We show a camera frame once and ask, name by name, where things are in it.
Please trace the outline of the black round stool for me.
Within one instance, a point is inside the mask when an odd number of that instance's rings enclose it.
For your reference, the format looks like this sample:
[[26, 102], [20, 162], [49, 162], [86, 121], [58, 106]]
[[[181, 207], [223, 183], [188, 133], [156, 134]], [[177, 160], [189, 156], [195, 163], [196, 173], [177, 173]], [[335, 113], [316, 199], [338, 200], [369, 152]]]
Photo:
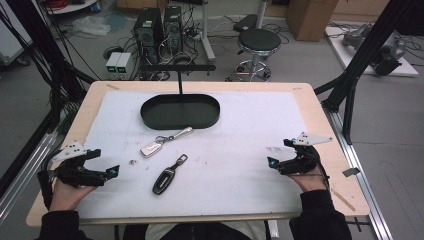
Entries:
[[252, 82], [258, 79], [269, 82], [272, 72], [262, 58], [268, 58], [280, 49], [280, 37], [266, 29], [252, 28], [239, 34], [238, 46], [240, 48], [238, 54], [249, 53], [252, 58], [240, 62], [225, 81]]

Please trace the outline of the aluminium rail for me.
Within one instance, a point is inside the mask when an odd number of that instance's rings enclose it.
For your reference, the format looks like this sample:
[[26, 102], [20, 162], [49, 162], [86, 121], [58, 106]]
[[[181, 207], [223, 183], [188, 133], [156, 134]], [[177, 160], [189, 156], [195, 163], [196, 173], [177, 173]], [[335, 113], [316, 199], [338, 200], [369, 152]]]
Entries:
[[362, 194], [366, 199], [369, 207], [369, 213], [367, 215], [368, 224], [371, 226], [376, 240], [393, 240], [392, 234], [389, 227], [384, 219], [382, 211], [378, 205], [378, 202], [373, 194], [371, 186], [368, 182], [366, 174], [362, 168], [361, 162], [357, 156], [357, 153], [353, 145], [349, 145], [348, 141], [342, 134], [342, 119], [338, 113], [331, 113], [325, 110], [324, 113], [332, 126], [333, 132], [337, 137], [337, 140], [343, 150], [343, 153], [351, 168], [357, 168], [359, 172], [355, 174], [355, 178], [361, 188]]
[[43, 159], [54, 148], [57, 138], [58, 133], [56, 131], [46, 133], [33, 148], [29, 149], [29, 155], [24, 158], [23, 166], [5, 190], [5, 193], [0, 197], [0, 226], [10, 215], [18, 199], [41, 166]]

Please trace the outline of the black oval tray key stand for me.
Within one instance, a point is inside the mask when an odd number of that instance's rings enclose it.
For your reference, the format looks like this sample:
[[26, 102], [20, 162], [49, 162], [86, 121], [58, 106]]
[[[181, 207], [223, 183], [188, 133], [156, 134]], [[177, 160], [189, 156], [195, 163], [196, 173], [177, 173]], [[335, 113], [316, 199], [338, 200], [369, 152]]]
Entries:
[[174, 71], [178, 75], [177, 94], [160, 94], [145, 101], [140, 108], [143, 123], [154, 130], [177, 130], [185, 127], [205, 129], [220, 118], [218, 100], [207, 94], [184, 93], [182, 72], [215, 71], [215, 65], [145, 65], [147, 71]]

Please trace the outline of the clear plastic bag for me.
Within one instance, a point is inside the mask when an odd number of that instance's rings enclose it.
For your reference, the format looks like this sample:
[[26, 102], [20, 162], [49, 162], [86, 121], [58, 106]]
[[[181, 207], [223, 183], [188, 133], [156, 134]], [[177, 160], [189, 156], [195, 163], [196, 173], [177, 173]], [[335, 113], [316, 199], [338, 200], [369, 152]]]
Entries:
[[72, 22], [74, 31], [83, 32], [95, 36], [106, 36], [111, 26], [105, 23], [103, 17], [86, 16]]

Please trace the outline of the person's right hand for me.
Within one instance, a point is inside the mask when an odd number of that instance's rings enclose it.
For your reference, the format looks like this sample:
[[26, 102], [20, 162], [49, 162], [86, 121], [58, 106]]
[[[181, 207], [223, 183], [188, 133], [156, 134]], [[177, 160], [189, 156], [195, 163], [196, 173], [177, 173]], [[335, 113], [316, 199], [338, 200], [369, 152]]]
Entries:
[[327, 189], [321, 171], [317, 167], [307, 173], [291, 174], [289, 178], [292, 179], [303, 192]]

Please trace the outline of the grey and black device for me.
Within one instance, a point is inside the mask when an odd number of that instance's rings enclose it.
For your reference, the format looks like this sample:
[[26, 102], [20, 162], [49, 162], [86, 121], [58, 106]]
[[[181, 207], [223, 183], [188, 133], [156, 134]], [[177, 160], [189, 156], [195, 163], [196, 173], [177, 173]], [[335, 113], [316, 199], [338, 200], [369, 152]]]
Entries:
[[[371, 24], [363, 24], [359, 29], [345, 33], [342, 39], [342, 45], [345, 47], [352, 46], [357, 51], [369, 35], [371, 29]], [[370, 63], [370, 66], [379, 76], [387, 76], [402, 65], [399, 59], [406, 53], [405, 43], [397, 39], [395, 34], [396, 31], [390, 34]]]

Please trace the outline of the black metal frame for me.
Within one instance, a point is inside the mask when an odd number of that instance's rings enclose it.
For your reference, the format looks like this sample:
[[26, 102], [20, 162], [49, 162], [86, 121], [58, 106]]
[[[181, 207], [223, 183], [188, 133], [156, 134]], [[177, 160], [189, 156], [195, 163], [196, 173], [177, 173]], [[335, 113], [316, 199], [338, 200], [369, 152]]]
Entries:
[[18, 32], [2, 3], [0, 3], [0, 22], [35, 63], [39, 75], [50, 87], [50, 110], [0, 178], [0, 198], [11, 188], [13, 181], [17, 179], [18, 173], [28, 162], [30, 154], [42, 137], [46, 133], [52, 133], [53, 129], [59, 125], [60, 113], [68, 106], [75, 109], [82, 103], [87, 93], [82, 82], [87, 84], [95, 82], [93, 77], [76, 68], [65, 58], [44, 20], [44, 15], [37, 11], [38, 0], [35, 0], [35, 3], [32, 0], [5, 0], [5, 3], [33, 43], [29, 44]]
[[390, 34], [418, 2], [424, 0], [390, 0], [346, 69], [334, 80], [314, 89], [316, 95], [331, 90], [321, 102], [322, 107], [331, 113], [337, 113], [340, 104], [345, 102], [341, 133], [349, 145], [352, 144], [351, 125], [357, 83]]

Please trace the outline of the silver key fob with keychain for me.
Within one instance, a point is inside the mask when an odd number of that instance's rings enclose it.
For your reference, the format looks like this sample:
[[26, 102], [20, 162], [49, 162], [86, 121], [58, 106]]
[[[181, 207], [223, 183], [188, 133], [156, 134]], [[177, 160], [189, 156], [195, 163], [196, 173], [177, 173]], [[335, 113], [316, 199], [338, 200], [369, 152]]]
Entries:
[[150, 142], [147, 145], [141, 147], [140, 152], [143, 157], [151, 157], [154, 154], [156, 154], [158, 151], [160, 151], [165, 143], [190, 135], [192, 132], [193, 132], [193, 128], [187, 127], [182, 129], [178, 133], [170, 135], [170, 136], [158, 136], [155, 138], [153, 142]]

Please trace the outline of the person's torso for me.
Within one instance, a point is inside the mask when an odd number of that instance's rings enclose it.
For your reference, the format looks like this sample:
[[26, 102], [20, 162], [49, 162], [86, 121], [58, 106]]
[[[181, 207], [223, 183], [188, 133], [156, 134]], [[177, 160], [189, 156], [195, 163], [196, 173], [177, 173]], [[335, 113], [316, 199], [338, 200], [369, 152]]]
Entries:
[[268, 240], [264, 221], [127, 225], [123, 240]]

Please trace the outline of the black computer tower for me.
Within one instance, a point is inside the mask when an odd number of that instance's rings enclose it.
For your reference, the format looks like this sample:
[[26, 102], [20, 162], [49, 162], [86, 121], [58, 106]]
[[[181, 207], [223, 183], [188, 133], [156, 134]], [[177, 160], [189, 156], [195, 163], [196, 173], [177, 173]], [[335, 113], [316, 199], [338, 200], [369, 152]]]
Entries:
[[182, 9], [180, 6], [167, 6], [163, 18], [167, 47], [170, 53], [183, 50]]
[[159, 45], [164, 40], [160, 9], [142, 8], [133, 27], [133, 32], [146, 62], [158, 64], [160, 61]]

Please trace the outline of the white table mat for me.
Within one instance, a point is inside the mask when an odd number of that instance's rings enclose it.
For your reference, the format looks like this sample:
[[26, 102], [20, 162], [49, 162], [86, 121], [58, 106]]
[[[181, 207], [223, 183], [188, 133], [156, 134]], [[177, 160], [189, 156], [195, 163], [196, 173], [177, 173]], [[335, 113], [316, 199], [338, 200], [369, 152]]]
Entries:
[[[164, 144], [149, 158], [140, 148], [159, 133], [145, 126], [141, 105], [148, 92], [107, 93], [86, 138], [101, 156], [86, 168], [103, 171], [119, 165], [119, 175], [79, 205], [83, 219], [159, 218], [259, 213], [297, 213], [299, 189], [269, 168], [268, 157], [291, 159], [284, 146], [305, 131], [293, 94], [216, 92], [220, 118], [211, 127]], [[186, 154], [169, 187], [152, 192], [161, 172]]]

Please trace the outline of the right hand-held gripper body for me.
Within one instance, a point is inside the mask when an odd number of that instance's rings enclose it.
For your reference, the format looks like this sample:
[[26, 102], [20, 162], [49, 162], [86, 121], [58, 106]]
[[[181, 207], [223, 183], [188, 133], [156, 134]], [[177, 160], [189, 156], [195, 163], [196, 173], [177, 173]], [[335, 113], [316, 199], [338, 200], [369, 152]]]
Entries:
[[280, 167], [277, 170], [282, 175], [307, 173], [313, 170], [320, 163], [320, 155], [315, 149], [315, 145], [331, 142], [333, 138], [302, 132], [298, 137], [291, 140], [295, 144], [291, 148], [295, 150], [296, 156], [291, 160], [280, 162]]

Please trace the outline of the white board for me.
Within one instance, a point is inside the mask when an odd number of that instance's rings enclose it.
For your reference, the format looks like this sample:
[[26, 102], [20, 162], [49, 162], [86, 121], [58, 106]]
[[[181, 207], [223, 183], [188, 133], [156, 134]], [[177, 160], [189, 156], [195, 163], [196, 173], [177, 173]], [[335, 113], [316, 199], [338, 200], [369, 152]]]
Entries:
[[[344, 46], [342, 40], [346, 30], [342, 30], [338, 27], [327, 27], [325, 30], [326, 36], [329, 42], [332, 45], [332, 48], [343, 68], [346, 68], [351, 62], [356, 51], [352, 46]], [[416, 77], [419, 73], [409, 64], [404, 58], [400, 58], [399, 62], [401, 63], [396, 69], [394, 69], [390, 76], [399, 76], [399, 77]]]

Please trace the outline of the white power supply unit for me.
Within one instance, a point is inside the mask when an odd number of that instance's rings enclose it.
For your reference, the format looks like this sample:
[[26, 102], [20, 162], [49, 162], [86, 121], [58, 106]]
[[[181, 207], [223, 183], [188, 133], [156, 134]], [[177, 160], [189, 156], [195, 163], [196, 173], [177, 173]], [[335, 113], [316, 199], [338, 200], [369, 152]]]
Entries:
[[116, 79], [118, 76], [118, 72], [117, 72], [117, 63], [119, 61], [121, 57], [121, 53], [120, 52], [112, 52], [107, 63], [106, 63], [106, 69], [107, 72], [110, 75], [111, 79]]
[[122, 53], [116, 64], [118, 76], [122, 80], [130, 77], [130, 68], [132, 66], [132, 56], [130, 53]]

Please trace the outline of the black key fob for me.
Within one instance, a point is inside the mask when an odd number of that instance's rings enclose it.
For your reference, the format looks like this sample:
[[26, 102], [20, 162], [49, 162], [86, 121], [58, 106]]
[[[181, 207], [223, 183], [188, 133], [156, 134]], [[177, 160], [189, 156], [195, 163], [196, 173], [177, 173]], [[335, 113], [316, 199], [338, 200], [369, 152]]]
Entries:
[[156, 179], [152, 188], [152, 192], [156, 195], [161, 195], [173, 181], [176, 174], [176, 169], [181, 166], [187, 159], [188, 156], [186, 154], [182, 154], [172, 166], [165, 168]]

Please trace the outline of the thin wooden stick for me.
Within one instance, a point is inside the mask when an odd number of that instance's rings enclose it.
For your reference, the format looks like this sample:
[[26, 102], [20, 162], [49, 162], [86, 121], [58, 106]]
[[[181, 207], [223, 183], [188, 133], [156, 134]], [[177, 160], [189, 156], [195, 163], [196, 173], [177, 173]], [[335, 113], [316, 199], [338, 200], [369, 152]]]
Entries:
[[337, 192], [335, 189], [331, 188], [330, 192], [332, 196], [335, 198], [336, 207], [341, 210], [342, 212], [355, 212], [356, 208], [346, 199], [344, 198], [339, 192]]

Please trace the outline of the brown cardboard box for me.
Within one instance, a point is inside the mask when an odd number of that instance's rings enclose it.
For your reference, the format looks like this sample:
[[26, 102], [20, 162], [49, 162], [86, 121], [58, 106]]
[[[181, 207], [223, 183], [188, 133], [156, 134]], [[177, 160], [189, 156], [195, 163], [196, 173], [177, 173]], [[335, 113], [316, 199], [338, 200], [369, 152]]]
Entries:
[[339, 0], [290, 0], [286, 22], [297, 41], [317, 42]]

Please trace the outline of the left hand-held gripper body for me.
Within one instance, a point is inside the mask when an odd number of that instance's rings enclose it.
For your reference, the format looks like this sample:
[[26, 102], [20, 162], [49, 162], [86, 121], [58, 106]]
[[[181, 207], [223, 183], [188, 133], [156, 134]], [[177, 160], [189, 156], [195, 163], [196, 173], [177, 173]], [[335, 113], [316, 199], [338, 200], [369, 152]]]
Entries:
[[66, 145], [52, 158], [53, 163], [58, 163], [54, 175], [64, 184], [78, 186], [103, 186], [107, 178], [102, 178], [101, 171], [88, 170], [84, 164], [87, 150], [79, 141], [75, 140]]

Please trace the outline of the white desk leg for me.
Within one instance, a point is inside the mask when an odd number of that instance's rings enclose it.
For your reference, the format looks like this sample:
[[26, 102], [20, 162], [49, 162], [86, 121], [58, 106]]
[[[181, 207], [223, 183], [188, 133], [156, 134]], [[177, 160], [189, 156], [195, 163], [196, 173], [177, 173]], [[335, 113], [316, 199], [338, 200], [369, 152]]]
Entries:
[[203, 48], [206, 53], [208, 61], [214, 62], [216, 57], [208, 38], [208, 0], [201, 0], [201, 1], [202, 1], [202, 31], [200, 32], [201, 41], [202, 41]]

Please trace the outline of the person's left hand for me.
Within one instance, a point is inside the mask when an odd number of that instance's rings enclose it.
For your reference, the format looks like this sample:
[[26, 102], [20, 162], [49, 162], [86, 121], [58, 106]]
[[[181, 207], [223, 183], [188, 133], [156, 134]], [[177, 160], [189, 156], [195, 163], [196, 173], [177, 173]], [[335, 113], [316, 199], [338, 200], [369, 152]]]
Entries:
[[91, 192], [96, 190], [94, 186], [73, 187], [64, 184], [60, 179], [55, 181], [50, 212], [74, 210], [79, 203]]

